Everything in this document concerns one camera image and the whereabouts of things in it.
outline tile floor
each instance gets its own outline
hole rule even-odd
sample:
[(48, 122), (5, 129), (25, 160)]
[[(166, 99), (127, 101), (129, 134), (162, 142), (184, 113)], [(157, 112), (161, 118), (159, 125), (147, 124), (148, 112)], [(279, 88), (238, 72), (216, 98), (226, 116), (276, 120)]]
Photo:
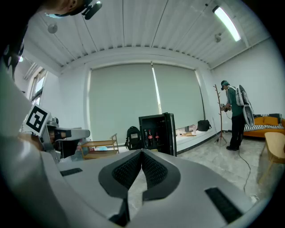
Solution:
[[(231, 133), (225, 133), (223, 136), (229, 143)], [(245, 181), (249, 174), (247, 163), (239, 157), (238, 151), (228, 151), (226, 150), (226, 146), (223, 146), (225, 142), (222, 142), (222, 146), (220, 147), (220, 143), (216, 143), (215, 140), (216, 138), (213, 138), (190, 151), (178, 155), (178, 157), (207, 166), (243, 191)], [(284, 171), (283, 164), (273, 164), (263, 184), (259, 185), (257, 183), (269, 165), (267, 150), (265, 149), (261, 154), (264, 145), (264, 140), (244, 138), (240, 147), (241, 157), (245, 159), (251, 167), (251, 173), (245, 186), (245, 194), (249, 197), (254, 194), (259, 199), (271, 195)], [(131, 219), (142, 206), (142, 192), (146, 189), (146, 178), (141, 171), (129, 189), (128, 202)]]

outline mini fridge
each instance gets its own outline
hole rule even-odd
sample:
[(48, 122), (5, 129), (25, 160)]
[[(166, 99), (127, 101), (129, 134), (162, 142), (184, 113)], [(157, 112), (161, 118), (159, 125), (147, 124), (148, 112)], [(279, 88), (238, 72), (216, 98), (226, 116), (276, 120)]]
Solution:
[(176, 133), (174, 115), (163, 113), (161, 115), (141, 116), (139, 126), (143, 148), (176, 157)]

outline sofa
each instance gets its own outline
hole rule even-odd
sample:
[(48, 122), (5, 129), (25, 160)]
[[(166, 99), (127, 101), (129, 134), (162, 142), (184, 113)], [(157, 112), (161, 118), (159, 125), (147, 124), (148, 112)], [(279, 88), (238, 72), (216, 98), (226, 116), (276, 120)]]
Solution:
[[(249, 126), (245, 126), (244, 128), (244, 136), (252, 136), (265, 138), (266, 132), (280, 132), (285, 135), (285, 119), (281, 117), (281, 114), (260, 114), (254, 115), (255, 117), (255, 126), (253, 128), (249, 128)], [(278, 126), (275, 124), (274, 126), (266, 125), (266, 123), (261, 123), (261, 118), (270, 117), (271, 119), (276, 118), (276, 123), (278, 122)]]

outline wooden coat rack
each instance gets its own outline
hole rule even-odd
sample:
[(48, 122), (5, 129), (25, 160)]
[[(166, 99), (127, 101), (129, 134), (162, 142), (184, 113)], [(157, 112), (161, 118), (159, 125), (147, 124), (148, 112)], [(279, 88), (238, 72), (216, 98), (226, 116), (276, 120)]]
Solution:
[(218, 142), (220, 140), (220, 146), (221, 146), (222, 139), (226, 142), (226, 144), (227, 144), (227, 141), (223, 137), (223, 122), (222, 122), (222, 110), (221, 110), (221, 103), (220, 103), (220, 93), (218, 93), (218, 89), (217, 89), (217, 85), (216, 84), (213, 87), (215, 87), (217, 95), (218, 95), (218, 101), (219, 101), (218, 104), (219, 104), (219, 110), (220, 110), (219, 115), (221, 117), (221, 134), (220, 134), (219, 138), (216, 140), (216, 142)]

